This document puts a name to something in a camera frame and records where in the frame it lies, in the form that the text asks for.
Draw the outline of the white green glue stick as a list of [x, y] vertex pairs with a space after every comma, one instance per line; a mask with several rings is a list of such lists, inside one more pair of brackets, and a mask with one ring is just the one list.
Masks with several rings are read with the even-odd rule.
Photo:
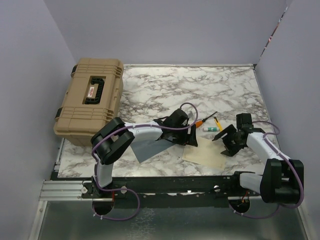
[[218, 127], [204, 127], [203, 131], [204, 132], [219, 132], [220, 129]]

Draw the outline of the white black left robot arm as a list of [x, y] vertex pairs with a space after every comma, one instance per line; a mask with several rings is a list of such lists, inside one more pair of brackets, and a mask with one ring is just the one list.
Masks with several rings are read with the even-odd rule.
[[106, 197], [111, 190], [113, 166], [128, 148], [139, 163], [161, 153], [173, 145], [198, 146], [196, 124], [189, 124], [188, 115], [180, 108], [170, 116], [147, 123], [128, 123], [116, 117], [90, 140], [94, 167], [93, 191]]

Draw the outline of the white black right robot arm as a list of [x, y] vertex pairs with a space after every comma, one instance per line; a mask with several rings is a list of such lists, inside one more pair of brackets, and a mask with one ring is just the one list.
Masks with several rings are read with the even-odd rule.
[[229, 189], [240, 196], [247, 190], [259, 194], [265, 203], [295, 208], [304, 200], [304, 165], [280, 151], [263, 129], [254, 127], [249, 113], [236, 115], [236, 125], [229, 125], [214, 138], [222, 140], [222, 155], [233, 157], [244, 148], [251, 149], [264, 162], [262, 174], [239, 172]]

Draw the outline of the yellow utility knife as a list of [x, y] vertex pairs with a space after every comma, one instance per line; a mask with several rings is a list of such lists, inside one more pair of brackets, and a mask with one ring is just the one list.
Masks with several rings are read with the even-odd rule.
[[216, 117], [214, 117], [214, 121], [215, 121], [217, 127], [219, 128], [219, 131], [222, 132], [223, 127], [221, 126], [220, 122], [218, 121], [218, 119]]

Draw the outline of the tan plastic tool case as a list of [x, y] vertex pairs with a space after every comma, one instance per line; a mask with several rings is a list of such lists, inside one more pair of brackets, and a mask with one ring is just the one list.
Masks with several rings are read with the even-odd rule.
[[55, 116], [54, 133], [75, 146], [91, 138], [118, 115], [124, 65], [115, 58], [81, 58]]

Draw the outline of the orange handled screwdriver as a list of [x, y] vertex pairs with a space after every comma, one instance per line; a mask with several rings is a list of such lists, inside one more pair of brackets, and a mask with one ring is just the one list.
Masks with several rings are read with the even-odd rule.
[[217, 113], [217, 111], [215, 111], [214, 113], [212, 113], [211, 115], [203, 118], [202, 120], [198, 120], [196, 123], [195, 123], [195, 127], [196, 128], [199, 128], [201, 125], [203, 125], [209, 118], [213, 117], [215, 114]]

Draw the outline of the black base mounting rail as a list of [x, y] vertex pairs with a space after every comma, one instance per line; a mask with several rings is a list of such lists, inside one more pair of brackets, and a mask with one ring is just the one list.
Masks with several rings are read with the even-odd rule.
[[249, 206], [257, 195], [236, 183], [234, 176], [115, 177], [105, 190], [92, 179], [82, 181], [82, 197], [111, 198], [112, 201], [85, 201], [99, 212], [136, 208], [227, 208], [229, 202]]

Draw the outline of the aluminium extrusion rail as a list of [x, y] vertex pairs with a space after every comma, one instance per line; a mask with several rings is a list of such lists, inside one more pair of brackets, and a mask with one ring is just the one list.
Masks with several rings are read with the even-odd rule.
[[40, 191], [39, 201], [95, 201], [111, 202], [111, 198], [83, 198], [82, 181], [49, 180], [44, 181]]

